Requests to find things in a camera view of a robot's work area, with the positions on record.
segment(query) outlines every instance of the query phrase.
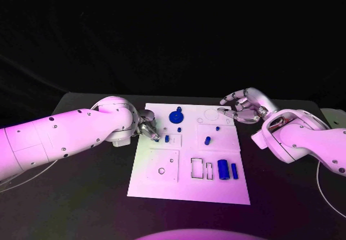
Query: small blue cylinder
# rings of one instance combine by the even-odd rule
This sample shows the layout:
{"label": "small blue cylinder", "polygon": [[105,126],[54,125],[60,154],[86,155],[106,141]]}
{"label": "small blue cylinder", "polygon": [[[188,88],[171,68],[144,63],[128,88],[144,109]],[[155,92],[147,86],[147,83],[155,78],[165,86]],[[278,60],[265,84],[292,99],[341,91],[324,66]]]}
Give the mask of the small blue cylinder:
{"label": "small blue cylinder", "polygon": [[232,167],[232,179],[238,179],[236,164],[232,163],[230,167]]}
{"label": "small blue cylinder", "polygon": [[204,142],[203,142],[203,144],[204,144],[204,145],[209,145],[209,143],[210,143],[210,140],[212,140],[212,139],[210,139],[210,137],[207,136],[207,137],[206,137],[206,139],[204,139]]}
{"label": "small blue cylinder", "polygon": [[229,165],[227,160],[217,160],[217,177],[220,180],[229,179]]}

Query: table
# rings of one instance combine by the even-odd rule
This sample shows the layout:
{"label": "table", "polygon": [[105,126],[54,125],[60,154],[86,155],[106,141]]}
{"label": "table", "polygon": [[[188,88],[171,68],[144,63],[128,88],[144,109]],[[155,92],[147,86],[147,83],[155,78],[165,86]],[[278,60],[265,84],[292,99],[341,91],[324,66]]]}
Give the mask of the table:
{"label": "table", "polygon": [[[67,93],[53,114],[89,108],[108,94]],[[119,95],[138,109],[145,103],[217,105],[217,98]],[[274,100],[323,120],[311,101]],[[119,148],[98,147],[59,160],[28,183],[0,194],[1,239],[135,239],[174,229],[229,230],[275,239],[346,238],[346,219],[331,210],[315,184],[317,160],[287,164],[250,134],[261,124],[235,123],[250,205],[127,197],[138,137]],[[20,182],[47,165],[13,181]],[[346,178],[320,167],[320,186],[346,213]]]}

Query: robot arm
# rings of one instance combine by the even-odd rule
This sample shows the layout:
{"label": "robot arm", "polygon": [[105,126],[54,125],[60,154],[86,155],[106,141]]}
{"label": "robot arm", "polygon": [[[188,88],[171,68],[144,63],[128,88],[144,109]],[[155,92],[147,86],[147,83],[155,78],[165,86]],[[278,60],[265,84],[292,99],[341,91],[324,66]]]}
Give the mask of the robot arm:
{"label": "robot arm", "polygon": [[98,111],[77,109],[0,129],[0,180],[103,141],[115,147],[128,145],[134,133],[160,139],[151,111],[137,112],[129,102],[114,96],[103,98],[95,107]]}
{"label": "robot arm", "polygon": [[250,136],[261,149],[269,148],[275,157],[291,163],[310,154],[334,173],[346,176],[346,129],[330,129],[324,122],[304,110],[279,110],[269,98],[255,88],[233,92],[222,100],[240,98],[238,111],[217,112],[245,124],[262,118],[261,130]]}

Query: robotic hand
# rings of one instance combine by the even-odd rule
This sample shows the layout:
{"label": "robotic hand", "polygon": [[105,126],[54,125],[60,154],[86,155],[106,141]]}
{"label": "robotic hand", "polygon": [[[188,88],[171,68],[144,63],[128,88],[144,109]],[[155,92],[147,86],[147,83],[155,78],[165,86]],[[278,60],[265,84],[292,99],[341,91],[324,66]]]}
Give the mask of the robotic hand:
{"label": "robotic hand", "polygon": [[115,147],[125,146],[138,134],[160,139],[154,113],[137,112],[131,103],[115,96],[99,100],[90,109],[5,127],[0,129],[0,181],[93,148],[102,141],[112,142]]}
{"label": "robotic hand", "polygon": [[346,176],[346,128],[330,129],[307,111],[279,110],[255,88],[230,93],[219,102],[235,102],[238,111],[219,108],[217,112],[245,124],[262,118],[261,130],[250,136],[261,149],[269,148],[275,157],[291,163],[310,154],[334,173]]}

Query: circular hole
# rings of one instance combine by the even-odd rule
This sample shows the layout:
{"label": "circular hole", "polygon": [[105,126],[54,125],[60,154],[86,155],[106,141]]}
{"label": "circular hole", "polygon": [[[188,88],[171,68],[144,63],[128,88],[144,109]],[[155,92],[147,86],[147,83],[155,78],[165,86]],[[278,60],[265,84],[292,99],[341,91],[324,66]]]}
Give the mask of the circular hole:
{"label": "circular hole", "polygon": [[164,168],[158,168],[158,173],[164,174]]}

